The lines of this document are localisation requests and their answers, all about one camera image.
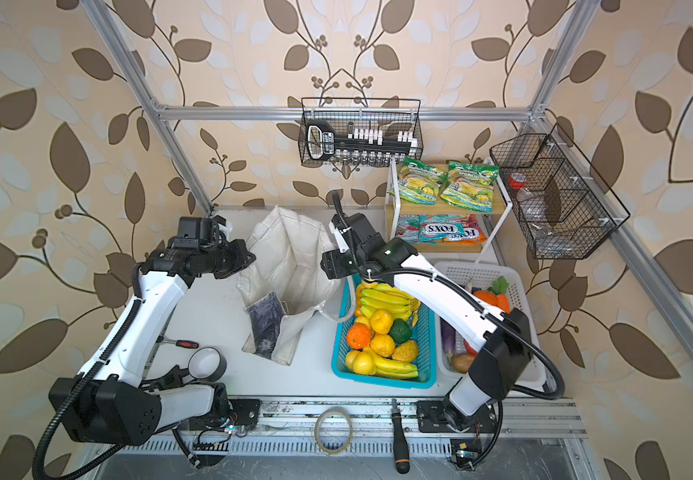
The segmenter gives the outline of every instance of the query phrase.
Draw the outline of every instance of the tape roll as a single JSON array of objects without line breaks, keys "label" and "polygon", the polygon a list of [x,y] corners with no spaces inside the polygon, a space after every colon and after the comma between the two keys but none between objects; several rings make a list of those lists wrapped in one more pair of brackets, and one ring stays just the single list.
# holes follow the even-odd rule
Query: tape roll
[{"label": "tape roll", "polygon": [[[322,426],[322,422],[324,422],[327,418],[332,417],[343,417],[346,420],[346,424],[349,425],[349,438],[346,440],[346,443],[344,443],[341,447],[335,449],[325,448],[325,446],[322,445],[322,442],[320,441],[320,427]],[[322,415],[320,415],[320,417],[317,418],[317,423],[314,425],[314,441],[317,442],[317,446],[320,447],[320,450],[327,453],[328,455],[337,455],[345,451],[351,443],[351,437],[353,436],[353,434],[354,430],[351,427],[351,417],[348,413],[338,408],[331,408],[330,410],[325,410],[322,413]]]}]

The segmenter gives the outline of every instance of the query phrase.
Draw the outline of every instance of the white table surface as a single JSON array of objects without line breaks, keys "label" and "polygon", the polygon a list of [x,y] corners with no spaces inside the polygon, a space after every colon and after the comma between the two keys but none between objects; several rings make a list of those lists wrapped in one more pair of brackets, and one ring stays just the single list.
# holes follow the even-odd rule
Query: white table surface
[{"label": "white table surface", "polygon": [[[327,224],[333,210],[299,210]],[[225,210],[220,214],[234,224],[230,235],[246,238],[263,220],[268,210]],[[383,229],[383,210],[361,210],[373,226]],[[476,254],[429,254],[432,263],[439,260],[474,260]],[[495,255],[483,259],[496,263]],[[244,311],[236,276],[215,280],[212,276],[196,279],[179,302],[165,336],[173,340],[193,340],[202,346],[216,347],[226,356],[226,373],[220,380],[230,396],[444,396],[455,379],[437,371],[437,383],[429,389],[400,389],[340,379],[331,370],[336,324],[317,314],[304,327],[294,361],[282,366],[242,351],[250,334],[250,319]],[[157,350],[148,378],[162,376],[173,365],[186,368],[195,350],[164,344]]]}]

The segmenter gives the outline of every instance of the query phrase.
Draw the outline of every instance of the patterned wallpaper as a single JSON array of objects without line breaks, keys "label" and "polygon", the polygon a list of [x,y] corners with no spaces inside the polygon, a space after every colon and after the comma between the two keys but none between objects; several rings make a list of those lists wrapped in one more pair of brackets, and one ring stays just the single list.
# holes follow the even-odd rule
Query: patterned wallpaper
[{"label": "patterned wallpaper", "polygon": [[[549,118],[693,306],[693,0],[603,0],[566,74]],[[499,239],[610,478],[693,478],[693,362],[615,248],[536,261],[513,220]]]},{"label": "patterned wallpaper", "polygon": [[[302,97],[418,98],[436,107],[526,107],[570,17],[568,0],[108,2],[163,104],[289,106]],[[290,122],[173,123],[220,205],[380,204],[386,170],[305,168]],[[428,122],[426,161],[477,161],[508,122]],[[180,182],[175,180],[176,192]]]},{"label": "patterned wallpaper", "polygon": [[[188,195],[77,2],[0,0],[0,479],[21,479],[73,376]],[[59,429],[50,472],[76,445]]]}]

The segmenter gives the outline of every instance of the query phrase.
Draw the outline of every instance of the candy bag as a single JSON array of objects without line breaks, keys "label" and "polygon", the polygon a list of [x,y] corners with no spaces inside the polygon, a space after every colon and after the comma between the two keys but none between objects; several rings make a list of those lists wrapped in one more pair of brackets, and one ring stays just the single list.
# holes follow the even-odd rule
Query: candy bag
[{"label": "candy bag", "polygon": [[418,215],[400,215],[395,236],[409,244],[418,244]]},{"label": "candy bag", "polygon": [[[434,205],[445,181],[445,172],[420,160],[406,158],[397,178],[400,198],[413,204]],[[394,195],[394,189],[389,189],[389,194]]]},{"label": "candy bag", "polygon": [[435,240],[448,235],[464,235],[464,225],[457,215],[426,215],[421,218],[418,238],[421,242],[434,244]]},{"label": "candy bag", "polygon": [[448,235],[443,241],[445,242],[456,242],[457,245],[477,245],[482,244],[487,240],[485,232],[477,223],[477,217],[475,215],[469,215],[466,218],[461,219],[461,223],[464,226],[463,235]]},{"label": "candy bag", "polygon": [[450,162],[447,187],[440,198],[453,206],[490,214],[493,211],[493,181],[498,167]]}]

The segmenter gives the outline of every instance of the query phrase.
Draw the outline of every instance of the screwdriver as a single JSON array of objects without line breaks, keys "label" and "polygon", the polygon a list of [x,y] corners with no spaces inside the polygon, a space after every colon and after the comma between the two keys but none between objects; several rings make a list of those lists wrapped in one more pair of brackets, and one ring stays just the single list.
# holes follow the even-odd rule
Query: screwdriver
[{"label": "screwdriver", "polygon": [[397,408],[397,398],[391,399],[391,423],[394,424],[395,438],[395,466],[398,473],[410,472],[410,451],[408,441],[405,440],[405,431],[402,429],[402,415]]}]

